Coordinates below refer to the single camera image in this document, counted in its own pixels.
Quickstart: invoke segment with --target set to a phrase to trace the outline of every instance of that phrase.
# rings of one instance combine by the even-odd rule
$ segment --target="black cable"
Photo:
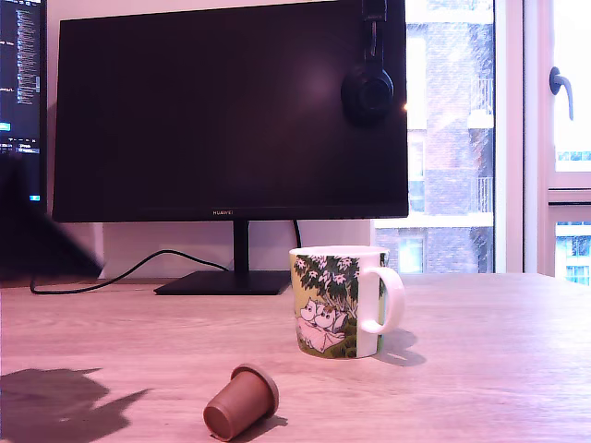
[[[299,224],[297,220],[294,220],[294,229],[295,229],[295,240],[297,241],[297,247],[302,247],[302,235],[299,232]]]
[[[200,263],[202,265],[212,266],[212,267],[217,268],[217,269],[229,271],[228,268],[225,268],[222,265],[218,265],[216,263],[211,263],[210,261],[205,261],[205,260],[201,260],[199,258],[192,257],[189,254],[185,254],[184,252],[178,252],[178,251],[174,251],[172,249],[164,249],[162,251],[155,252],[151,256],[148,256],[148,257],[144,258],[136,266],[134,266],[133,268],[131,268],[130,270],[128,270],[126,273],[121,274],[119,277],[116,277],[116,278],[114,278],[114,279],[112,279],[110,281],[105,281],[104,283],[97,284],[95,286],[91,286],[90,288],[73,289],[73,290],[70,290],[70,291],[39,291],[39,290],[35,289],[35,279],[31,279],[31,281],[30,281],[30,291],[32,293],[36,294],[36,295],[68,295],[68,294],[73,294],[73,293],[87,293],[89,291],[95,291],[97,289],[104,288],[105,286],[108,286],[110,284],[113,284],[113,283],[115,283],[117,281],[120,281],[120,280],[124,279],[126,276],[128,276],[132,272],[135,272],[139,267],[145,265],[147,262],[149,262],[153,258],[158,257],[158,256],[161,256],[162,254],[174,254],[176,256],[181,256],[181,257],[184,257],[184,258],[188,258],[189,260],[197,261],[198,263]]]

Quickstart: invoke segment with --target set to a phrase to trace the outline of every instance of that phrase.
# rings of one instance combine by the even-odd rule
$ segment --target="brown coffee capsule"
[[[254,365],[240,365],[205,407],[203,420],[214,437],[230,441],[261,417],[273,417],[279,390],[268,374]]]

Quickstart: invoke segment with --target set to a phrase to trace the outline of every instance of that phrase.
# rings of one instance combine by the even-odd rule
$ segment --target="headphone ear cup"
[[[356,126],[370,126],[382,120],[390,111],[393,98],[392,79],[383,69],[355,66],[341,87],[344,114]]]

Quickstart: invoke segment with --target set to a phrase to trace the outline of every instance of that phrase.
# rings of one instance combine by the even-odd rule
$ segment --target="white wall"
[[[143,14],[213,7],[265,5],[272,0],[51,0],[48,2],[48,108],[49,189],[53,189],[55,104],[59,22],[89,18]],[[294,3],[285,0],[281,3]],[[304,245],[369,245],[369,221],[302,221]],[[98,254],[104,253],[105,276],[127,270],[159,249],[173,248],[229,266],[232,263],[232,223],[121,223],[76,224],[66,227],[80,242]],[[288,269],[287,251],[295,247],[289,221],[258,221],[250,228],[250,262],[253,269]],[[180,277],[199,265],[181,257],[158,257],[139,269],[134,277]]]

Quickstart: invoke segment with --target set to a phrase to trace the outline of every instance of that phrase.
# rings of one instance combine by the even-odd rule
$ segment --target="monitor stand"
[[[276,295],[290,283],[289,270],[248,269],[248,221],[234,221],[234,270],[198,271],[156,289],[158,295]]]

